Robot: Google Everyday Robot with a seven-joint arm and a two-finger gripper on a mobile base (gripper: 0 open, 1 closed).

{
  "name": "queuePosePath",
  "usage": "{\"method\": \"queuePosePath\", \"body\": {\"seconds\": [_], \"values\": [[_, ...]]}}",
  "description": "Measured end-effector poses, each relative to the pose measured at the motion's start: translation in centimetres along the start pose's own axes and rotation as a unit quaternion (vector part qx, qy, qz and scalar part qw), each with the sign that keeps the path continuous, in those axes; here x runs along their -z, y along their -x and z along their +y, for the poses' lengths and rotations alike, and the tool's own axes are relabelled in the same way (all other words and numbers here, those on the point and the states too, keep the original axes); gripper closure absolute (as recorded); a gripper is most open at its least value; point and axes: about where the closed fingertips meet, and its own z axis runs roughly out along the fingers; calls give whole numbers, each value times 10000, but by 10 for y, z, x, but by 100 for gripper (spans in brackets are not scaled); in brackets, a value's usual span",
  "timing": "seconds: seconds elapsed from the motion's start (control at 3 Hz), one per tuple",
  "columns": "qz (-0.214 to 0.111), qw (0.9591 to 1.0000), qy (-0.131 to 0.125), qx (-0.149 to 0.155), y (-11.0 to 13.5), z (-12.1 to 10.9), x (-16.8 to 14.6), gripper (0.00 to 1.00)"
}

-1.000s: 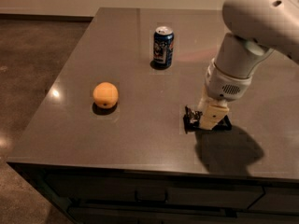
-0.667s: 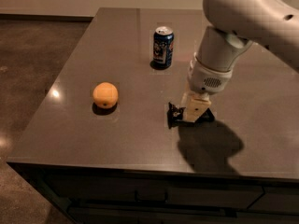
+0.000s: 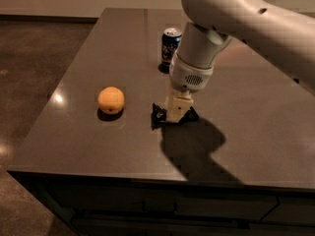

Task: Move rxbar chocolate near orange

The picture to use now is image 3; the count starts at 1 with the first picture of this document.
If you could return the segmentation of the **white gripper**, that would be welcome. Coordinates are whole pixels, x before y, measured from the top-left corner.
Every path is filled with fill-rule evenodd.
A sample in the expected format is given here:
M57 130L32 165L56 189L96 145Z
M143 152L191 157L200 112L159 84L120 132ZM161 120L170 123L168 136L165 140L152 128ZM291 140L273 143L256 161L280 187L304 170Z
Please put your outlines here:
M178 123L194 103L192 98L174 96L173 90L189 90L191 93L202 90L213 71L213 67L201 69L191 66L179 57L178 52L173 54L169 67L170 84L167 86L164 103L167 122Z

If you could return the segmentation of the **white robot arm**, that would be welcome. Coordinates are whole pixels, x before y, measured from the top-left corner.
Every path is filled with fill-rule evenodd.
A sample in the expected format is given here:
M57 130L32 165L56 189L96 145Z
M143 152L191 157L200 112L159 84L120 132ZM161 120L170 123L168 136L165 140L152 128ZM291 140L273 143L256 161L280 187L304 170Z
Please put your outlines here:
M179 122L203 89L219 53L235 37L315 91L315 19L263 0L181 0L189 18L169 68L166 120Z

